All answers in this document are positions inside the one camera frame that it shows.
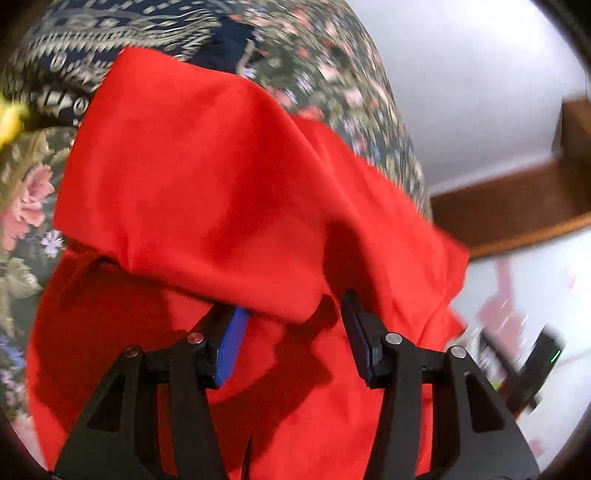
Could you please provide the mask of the wooden door frame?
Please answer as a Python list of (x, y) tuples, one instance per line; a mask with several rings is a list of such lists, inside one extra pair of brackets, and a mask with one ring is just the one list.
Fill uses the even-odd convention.
[(558, 157), (432, 198), (437, 226), (473, 260), (533, 246), (590, 226), (590, 100), (565, 101)]

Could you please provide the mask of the yellow garment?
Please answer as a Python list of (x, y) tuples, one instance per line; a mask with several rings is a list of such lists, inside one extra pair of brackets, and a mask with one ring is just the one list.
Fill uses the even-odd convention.
[(9, 145), (23, 131), (29, 109), (22, 102), (0, 98), (0, 148)]

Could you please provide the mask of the floral bed cover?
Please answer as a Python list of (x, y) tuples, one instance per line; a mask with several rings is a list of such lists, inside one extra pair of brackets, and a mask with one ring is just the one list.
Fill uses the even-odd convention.
[[(1, 74), (54, 2), (2, 3)], [(429, 214), (424, 175), (380, 54), (349, 4), (221, 2), (256, 32), (256, 50), (235, 75), (258, 83), (288, 112), (324, 122)], [(61, 125), (26, 106), (23, 131), (1, 149), (1, 408), (24, 430), (32, 426), (24, 353), (40, 295), (65, 248), (53, 216), (80, 125)]]

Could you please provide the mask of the navy patterned garment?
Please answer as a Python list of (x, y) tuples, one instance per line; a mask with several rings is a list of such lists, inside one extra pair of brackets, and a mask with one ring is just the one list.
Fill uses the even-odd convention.
[(56, 1), (9, 58), (1, 92), (76, 127), (126, 47), (236, 74), (256, 45), (253, 26), (221, 1)]

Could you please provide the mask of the red zip jacket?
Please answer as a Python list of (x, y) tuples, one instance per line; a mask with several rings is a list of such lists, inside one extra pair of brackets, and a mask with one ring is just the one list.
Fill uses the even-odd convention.
[(121, 351), (182, 339), (215, 301), (249, 325), (211, 394), (231, 478), (359, 479), (381, 395), (356, 373), (339, 299), (416, 344), (461, 332), (467, 250), (324, 124), (256, 83), (127, 48), (97, 90), (58, 189), (68, 245), (27, 353), (29, 409), (54, 465)]

